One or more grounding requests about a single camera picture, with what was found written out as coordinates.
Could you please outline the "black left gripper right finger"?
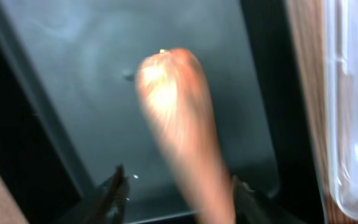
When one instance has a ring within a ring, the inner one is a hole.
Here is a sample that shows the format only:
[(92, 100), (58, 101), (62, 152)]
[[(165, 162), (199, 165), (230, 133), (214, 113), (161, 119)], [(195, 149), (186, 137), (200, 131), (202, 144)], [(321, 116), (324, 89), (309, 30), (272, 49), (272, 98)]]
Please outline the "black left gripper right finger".
[(238, 176), (232, 177), (236, 224), (306, 224)]

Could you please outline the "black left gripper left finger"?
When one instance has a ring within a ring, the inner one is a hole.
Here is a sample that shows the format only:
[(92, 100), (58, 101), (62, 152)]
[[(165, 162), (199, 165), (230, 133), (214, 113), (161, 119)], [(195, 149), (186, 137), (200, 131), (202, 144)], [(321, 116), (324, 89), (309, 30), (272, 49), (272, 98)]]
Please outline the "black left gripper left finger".
[(123, 224), (129, 192), (129, 178), (125, 176), (124, 166), (119, 164), (108, 181), (107, 192), (95, 203), (81, 223)]

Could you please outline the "orange carrot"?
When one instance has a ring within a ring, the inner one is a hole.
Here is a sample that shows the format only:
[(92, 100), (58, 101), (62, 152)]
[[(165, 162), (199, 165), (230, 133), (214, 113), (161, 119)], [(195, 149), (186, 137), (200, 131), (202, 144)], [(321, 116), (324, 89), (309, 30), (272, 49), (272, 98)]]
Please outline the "orange carrot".
[(135, 84), (160, 152), (197, 221), (235, 223), (231, 178), (198, 59), (184, 48), (162, 49), (142, 61)]

